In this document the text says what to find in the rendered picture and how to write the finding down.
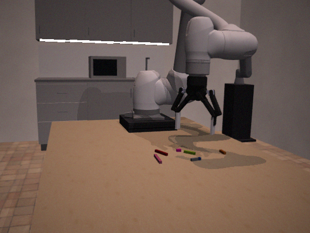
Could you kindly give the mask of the pink rod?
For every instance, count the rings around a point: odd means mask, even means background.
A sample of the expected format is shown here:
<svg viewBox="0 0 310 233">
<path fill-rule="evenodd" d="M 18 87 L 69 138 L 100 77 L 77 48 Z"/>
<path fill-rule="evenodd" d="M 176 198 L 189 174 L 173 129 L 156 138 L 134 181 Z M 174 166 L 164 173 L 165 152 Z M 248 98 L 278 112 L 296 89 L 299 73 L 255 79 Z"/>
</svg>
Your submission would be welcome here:
<svg viewBox="0 0 310 233">
<path fill-rule="evenodd" d="M 154 154 L 154 157 L 158 161 L 159 164 L 162 164 L 162 160 L 158 157 L 157 154 Z"/>
</svg>

